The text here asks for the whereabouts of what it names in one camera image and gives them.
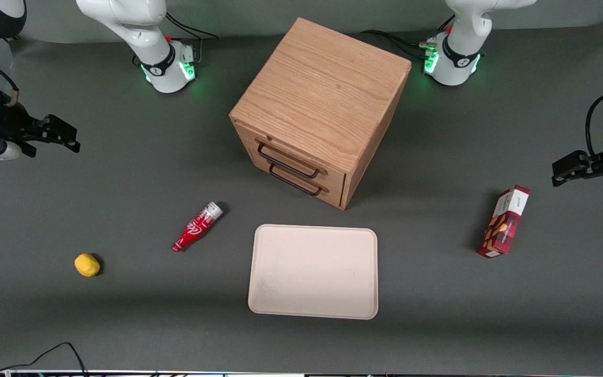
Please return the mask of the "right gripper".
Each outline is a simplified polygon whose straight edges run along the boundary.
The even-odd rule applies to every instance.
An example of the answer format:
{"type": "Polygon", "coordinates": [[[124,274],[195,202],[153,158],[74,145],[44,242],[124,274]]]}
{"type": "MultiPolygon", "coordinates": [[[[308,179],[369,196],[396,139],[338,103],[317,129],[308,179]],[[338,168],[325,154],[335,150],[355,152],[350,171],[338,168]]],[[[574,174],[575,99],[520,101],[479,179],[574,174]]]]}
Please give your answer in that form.
{"type": "Polygon", "coordinates": [[[14,160],[26,155],[35,158],[37,148],[31,142],[58,144],[79,153],[77,130],[55,115],[33,120],[23,107],[0,105],[0,161],[14,160]]]}

